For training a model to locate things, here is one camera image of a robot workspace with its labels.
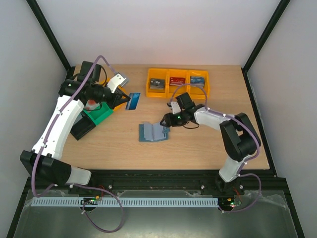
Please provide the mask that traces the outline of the blue striped credit card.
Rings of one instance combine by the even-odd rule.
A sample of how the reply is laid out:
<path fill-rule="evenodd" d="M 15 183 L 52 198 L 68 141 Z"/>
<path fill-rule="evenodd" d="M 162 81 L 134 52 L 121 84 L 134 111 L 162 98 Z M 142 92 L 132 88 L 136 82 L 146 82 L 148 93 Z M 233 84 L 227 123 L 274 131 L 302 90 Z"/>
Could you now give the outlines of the blue striped credit card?
<path fill-rule="evenodd" d="M 126 104 L 126 110 L 135 110 L 137 108 L 139 98 L 140 98 L 140 93 L 130 93 L 129 94 L 130 101 Z"/>

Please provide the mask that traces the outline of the blue leather card holder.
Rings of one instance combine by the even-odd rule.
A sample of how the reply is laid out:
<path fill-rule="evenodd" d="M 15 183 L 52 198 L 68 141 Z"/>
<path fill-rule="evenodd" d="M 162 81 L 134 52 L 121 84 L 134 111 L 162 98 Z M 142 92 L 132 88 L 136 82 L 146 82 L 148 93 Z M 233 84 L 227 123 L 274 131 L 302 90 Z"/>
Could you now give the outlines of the blue leather card holder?
<path fill-rule="evenodd" d="M 139 142 L 159 142 L 169 139 L 170 128 L 157 123 L 139 124 Z"/>

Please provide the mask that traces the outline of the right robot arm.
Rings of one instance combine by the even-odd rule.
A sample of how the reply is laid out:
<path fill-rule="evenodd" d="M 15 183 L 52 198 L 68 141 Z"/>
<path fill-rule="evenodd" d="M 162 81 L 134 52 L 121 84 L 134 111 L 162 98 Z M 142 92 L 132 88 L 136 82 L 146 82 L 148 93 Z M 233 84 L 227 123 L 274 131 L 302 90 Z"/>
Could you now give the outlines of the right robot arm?
<path fill-rule="evenodd" d="M 176 97 L 168 104 L 171 112 L 163 116 L 160 125 L 165 127 L 185 126 L 192 122 L 220 131 L 227 158 L 215 178 L 215 188 L 227 194 L 235 186 L 240 172 L 249 160 L 260 153 L 261 140 L 245 113 L 230 115 L 213 111 L 203 104 L 195 104 L 188 93 Z"/>

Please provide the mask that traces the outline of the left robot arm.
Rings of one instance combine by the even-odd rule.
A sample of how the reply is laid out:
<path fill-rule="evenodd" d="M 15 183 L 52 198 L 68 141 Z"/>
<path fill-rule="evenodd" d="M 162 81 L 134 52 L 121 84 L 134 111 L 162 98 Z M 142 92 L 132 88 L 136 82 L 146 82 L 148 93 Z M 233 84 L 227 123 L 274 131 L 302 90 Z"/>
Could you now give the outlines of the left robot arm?
<path fill-rule="evenodd" d="M 89 183 L 92 176 L 89 170 L 61 160 L 75 120 L 89 100 L 105 103 L 110 109 L 130 101 L 121 89 L 128 83 L 127 77 L 115 72 L 110 80 L 97 84 L 99 77 L 94 71 L 98 66 L 92 63 L 86 74 L 76 74 L 62 83 L 55 110 L 43 134 L 31 151 L 22 151 L 20 161 L 31 176 L 32 186 L 35 186 L 36 178 L 53 185 Z"/>

